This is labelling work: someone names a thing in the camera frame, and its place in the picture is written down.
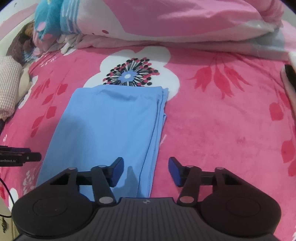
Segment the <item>pink floral bed sheet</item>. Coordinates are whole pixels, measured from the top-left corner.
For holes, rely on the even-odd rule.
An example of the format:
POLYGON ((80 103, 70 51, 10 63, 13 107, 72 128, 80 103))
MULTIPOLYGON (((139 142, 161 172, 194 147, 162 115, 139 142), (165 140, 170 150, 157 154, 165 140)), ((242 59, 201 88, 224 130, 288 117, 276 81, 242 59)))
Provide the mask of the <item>pink floral bed sheet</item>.
POLYGON ((74 91, 99 85, 168 90, 150 197, 177 198, 168 160, 223 167, 275 199, 275 236, 295 240, 295 116, 282 61, 235 53, 147 46, 72 49, 33 62, 33 85, 1 132, 1 145, 39 152, 39 162, 1 168, 1 201, 32 191, 74 91))

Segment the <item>pink and blue quilt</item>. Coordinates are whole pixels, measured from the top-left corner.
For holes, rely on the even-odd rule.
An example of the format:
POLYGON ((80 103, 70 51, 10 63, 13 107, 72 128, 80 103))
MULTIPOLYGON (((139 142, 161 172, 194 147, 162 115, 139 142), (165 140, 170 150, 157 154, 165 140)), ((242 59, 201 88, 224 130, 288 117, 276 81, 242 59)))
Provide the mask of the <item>pink and blue quilt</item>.
POLYGON ((42 51, 161 44, 285 60, 294 44, 281 1, 41 1, 42 51))

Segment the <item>light blue garment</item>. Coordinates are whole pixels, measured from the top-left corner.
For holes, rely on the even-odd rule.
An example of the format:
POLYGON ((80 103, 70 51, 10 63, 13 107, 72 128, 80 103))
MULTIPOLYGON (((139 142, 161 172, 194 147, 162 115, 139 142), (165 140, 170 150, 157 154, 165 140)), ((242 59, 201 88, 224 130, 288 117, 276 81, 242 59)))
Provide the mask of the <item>light blue garment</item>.
POLYGON ((37 184, 75 167, 89 171, 123 158, 116 198, 151 195, 168 90, 99 85, 72 94, 46 152, 37 184))

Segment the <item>beige knitted garment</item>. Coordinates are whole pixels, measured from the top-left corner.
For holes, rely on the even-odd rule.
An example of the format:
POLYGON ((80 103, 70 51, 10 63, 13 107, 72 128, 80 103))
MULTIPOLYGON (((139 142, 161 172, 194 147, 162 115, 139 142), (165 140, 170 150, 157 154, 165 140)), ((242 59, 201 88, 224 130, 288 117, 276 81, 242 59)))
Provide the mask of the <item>beige knitted garment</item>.
POLYGON ((12 56, 1 57, 1 120, 13 115, 31 87, 28 70, 12 56))

